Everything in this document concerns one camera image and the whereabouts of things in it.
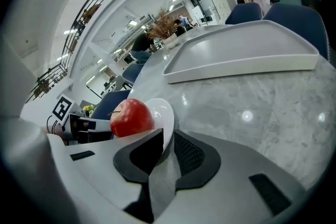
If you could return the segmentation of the dark blue dining chair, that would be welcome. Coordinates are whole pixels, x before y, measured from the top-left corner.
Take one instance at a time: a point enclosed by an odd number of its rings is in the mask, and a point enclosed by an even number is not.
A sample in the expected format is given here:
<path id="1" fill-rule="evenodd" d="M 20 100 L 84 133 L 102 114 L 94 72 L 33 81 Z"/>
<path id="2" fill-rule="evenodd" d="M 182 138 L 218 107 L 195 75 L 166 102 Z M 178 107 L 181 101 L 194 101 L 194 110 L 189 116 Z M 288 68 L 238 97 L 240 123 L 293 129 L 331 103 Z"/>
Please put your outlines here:
<path id="1" fill-rule="evenodd" d="M 123 100 L 128 98 L 129 93 L 130 90 L 107 93 L 94 109 L 91 118 L 98 120 L 110 120 L 111 113 Z"/>
<path id="2" fill-rule="evenodd" d="M 257 3 L 237 4 L 225 20 L 226 25 L 236 25 L 261 20 L 263 11 Z"/>
<path id="3" fill-rule="evenodd" d="M 263 17 L 295 32 L 311 43 L 327 61 L 330 60 L 330 43 L 323 19 L 315 10 L 302 6 L 276 3 Z"/>
<path id="4" fill-rule="evenodd" d="M 144 64 L 134 63 L 129 65 L 123 72 L 122 77 L 128 83 L 133 85 L 140 74 Z"/>

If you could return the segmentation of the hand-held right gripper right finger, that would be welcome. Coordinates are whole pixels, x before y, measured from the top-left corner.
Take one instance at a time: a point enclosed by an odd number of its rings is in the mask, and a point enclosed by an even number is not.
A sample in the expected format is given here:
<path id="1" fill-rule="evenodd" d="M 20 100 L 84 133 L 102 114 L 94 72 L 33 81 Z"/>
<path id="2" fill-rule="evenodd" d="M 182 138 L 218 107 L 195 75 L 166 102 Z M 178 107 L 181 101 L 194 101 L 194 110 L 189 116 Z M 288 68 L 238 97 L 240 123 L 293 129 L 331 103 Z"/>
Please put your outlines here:
<path id="1" fill-rule="evenodd" d="M 155 199 L 155 224 L 286 223 L 305 200 L 304 187 L 256 150 L 195 132 L 164 139 L 170 191 Z"/>

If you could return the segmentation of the grey rectangular tray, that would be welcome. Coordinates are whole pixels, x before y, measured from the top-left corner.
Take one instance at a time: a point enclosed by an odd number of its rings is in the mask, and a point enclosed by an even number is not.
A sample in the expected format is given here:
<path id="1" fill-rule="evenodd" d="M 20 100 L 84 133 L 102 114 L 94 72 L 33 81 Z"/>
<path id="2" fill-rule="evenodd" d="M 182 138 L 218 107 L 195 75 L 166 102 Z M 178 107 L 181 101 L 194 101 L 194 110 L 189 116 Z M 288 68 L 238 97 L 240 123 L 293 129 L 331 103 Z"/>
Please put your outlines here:
<path id="1" fill-rule="evenodd" d="M 164 68 L 168 83 L 241 74 L 313 70 L 318 50 L 292 30 L 258 20 L 206 32 L 182 43 Z"/>

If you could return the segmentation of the red apple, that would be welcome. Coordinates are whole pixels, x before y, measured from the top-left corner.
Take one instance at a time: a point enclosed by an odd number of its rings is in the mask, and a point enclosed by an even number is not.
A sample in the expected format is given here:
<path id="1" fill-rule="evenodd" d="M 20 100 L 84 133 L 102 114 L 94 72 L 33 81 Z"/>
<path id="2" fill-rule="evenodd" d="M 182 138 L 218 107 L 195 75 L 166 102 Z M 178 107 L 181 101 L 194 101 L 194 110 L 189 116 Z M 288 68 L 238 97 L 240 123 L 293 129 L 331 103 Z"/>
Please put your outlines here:
<path id="1" fill-rule="evenodd" d="M 111 113 L 110 129 L 116 137 L 126 137 L 154 129 L 154 119 L 143 102 L 126 99 Z"/>

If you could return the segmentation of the dried plant in white vase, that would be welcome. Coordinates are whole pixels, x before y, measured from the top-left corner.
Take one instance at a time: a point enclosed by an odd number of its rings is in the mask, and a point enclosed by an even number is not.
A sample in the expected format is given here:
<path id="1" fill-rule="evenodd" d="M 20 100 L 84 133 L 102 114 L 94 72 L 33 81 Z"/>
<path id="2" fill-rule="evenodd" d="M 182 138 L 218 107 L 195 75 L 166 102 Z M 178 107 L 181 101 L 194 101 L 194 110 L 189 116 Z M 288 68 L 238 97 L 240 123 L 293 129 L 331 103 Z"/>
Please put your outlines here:
<path id="1" fill-rule="evenodd" d="M 173 49 L 177 46 L 178 40 L 175 34 L 176 25 L 175 19 L 169 16 L 166 11 L 161 8 L 158 12 L 157 18 L 151 25 L 147 36 L 153 40 L 159 39 L 165 48 Z"/>

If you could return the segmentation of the black balcony railing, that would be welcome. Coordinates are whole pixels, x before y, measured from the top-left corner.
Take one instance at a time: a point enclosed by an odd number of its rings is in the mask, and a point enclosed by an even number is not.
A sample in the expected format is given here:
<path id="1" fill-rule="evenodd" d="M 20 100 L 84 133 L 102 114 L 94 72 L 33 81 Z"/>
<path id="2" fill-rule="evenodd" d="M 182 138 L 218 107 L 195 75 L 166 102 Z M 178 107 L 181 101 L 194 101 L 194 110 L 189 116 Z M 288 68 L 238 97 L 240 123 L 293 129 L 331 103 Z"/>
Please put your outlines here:
<path id="1" fill-rule="evenodd" d="M 28 95 L 27 102 L 43 97 L 67 75 L 72 55 L 74 54 L 82 32 L 94 13 L 105 1 L 106 0 L 86 0 L 84 2 L 71 24 L 69 33 L 66 35 L 60 60 L 37 78 L 33 89 Z"/>

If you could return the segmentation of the white round saucer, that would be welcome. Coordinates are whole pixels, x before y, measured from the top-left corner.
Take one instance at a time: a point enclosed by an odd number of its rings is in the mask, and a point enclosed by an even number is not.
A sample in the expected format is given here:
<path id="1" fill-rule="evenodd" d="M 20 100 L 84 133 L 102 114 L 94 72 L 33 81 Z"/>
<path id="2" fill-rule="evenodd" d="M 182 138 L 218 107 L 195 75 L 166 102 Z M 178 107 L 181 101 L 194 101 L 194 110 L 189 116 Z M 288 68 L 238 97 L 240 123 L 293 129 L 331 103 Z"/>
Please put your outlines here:
<path id="1" fill-rule="evenodd" d="M 163 129 L 163 151 L 170 143 L 174 131 L 175 118 L 171 105 L 164 99 L 154 98 L 144 103 L 149 109 L 156 129 Z"/>

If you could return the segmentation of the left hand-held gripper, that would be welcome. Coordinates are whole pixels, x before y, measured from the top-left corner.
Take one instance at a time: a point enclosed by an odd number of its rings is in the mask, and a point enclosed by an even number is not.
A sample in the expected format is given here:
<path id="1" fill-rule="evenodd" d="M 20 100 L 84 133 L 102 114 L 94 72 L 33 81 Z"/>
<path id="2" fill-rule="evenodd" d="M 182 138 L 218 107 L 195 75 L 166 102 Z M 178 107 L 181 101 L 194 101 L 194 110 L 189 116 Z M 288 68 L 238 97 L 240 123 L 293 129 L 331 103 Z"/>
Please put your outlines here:
<path id="1" fill-rule="evenodd" d="M 79 144 L 76 131 L 76 121 L 79 118 L 88 118 L 89 111 L 81 108 L 75 101 L 65 95 L 57 100 L 51 113 L 56 118 L 52 125 L 52 134 L 60 136 L 67 145 Z M 101 119 L 90 119 L 91 130 L 110 130 L 110 121 Z M 102 142 L 114 138 L 112 132 L 89 132 L 88 143 Z"/>

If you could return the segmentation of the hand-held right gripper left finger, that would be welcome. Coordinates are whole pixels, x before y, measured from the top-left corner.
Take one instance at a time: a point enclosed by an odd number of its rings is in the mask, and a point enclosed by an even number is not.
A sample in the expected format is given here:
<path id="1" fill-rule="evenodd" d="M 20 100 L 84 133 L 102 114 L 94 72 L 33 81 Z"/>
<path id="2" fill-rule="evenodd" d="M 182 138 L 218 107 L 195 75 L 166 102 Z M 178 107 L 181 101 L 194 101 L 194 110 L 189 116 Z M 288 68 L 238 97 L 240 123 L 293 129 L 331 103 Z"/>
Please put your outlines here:
<path id="1" fill-rule="evenodd" d="M 34 123 L 0 118 L 0 161 L 10 182 L 4 187 L 27 223 L 152 223 L 148 175 L 127 181 L 113 158 L 119 140 L 94 144 L 93 155 L 76 160 L 60 138 Z"/>

